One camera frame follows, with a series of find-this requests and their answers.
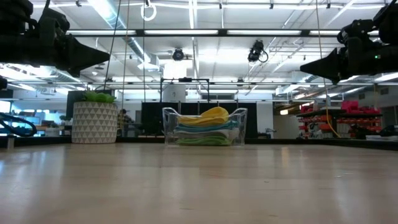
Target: geometric pattern planter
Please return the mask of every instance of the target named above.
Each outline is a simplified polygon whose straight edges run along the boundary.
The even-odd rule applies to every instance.
[[[114,143],[118,109],[113,103],[76,102],[73,105],[72,143]]]

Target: blue cloth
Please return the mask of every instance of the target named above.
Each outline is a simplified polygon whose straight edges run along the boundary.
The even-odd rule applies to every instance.
[[[187,131],[191,133],[201,133],[201,132],[206,132],[206,131],[216,131],[216,130],[221,130],[221,129],[233,129],[237,128],[239,126],[239,123],[237,121],[228,121],[225,124],[220,124],[216,126],[210,126],[210,127],[198,127],[198,126],[192,126],[192,125],[186,125],[186,124],[179,124],[177,127],[175,127],[175,131]]]

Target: clear acrylic basket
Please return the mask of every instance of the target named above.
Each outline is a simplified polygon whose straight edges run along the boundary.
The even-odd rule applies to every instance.
[[[182,124],[180,118],[201,118],[201,116],[180,115],[173,108],[163,108],[165,143],[188,146],[242,146],[247,116],[247,108],[238,108],[223,124],[191,126]]]

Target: yellow cloth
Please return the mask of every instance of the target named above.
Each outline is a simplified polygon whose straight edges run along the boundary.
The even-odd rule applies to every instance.
[[[212,126],[224,124],[228,120],[229,113],[222,107],[215,107],[206,112],[203,112],[200,117],[192,118],[181,116],[178,118],[180,124],[193,125],[193,126]]]

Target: person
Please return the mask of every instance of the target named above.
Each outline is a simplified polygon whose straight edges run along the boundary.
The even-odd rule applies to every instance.
[[[118,114],[118,128],[122,129],[123,137],[127,137],[127,133],[129,132],[129,124],[134,123],[134,120],[131,119],[131,117],[126,113],[127,111],[125,109],[121,109]]]

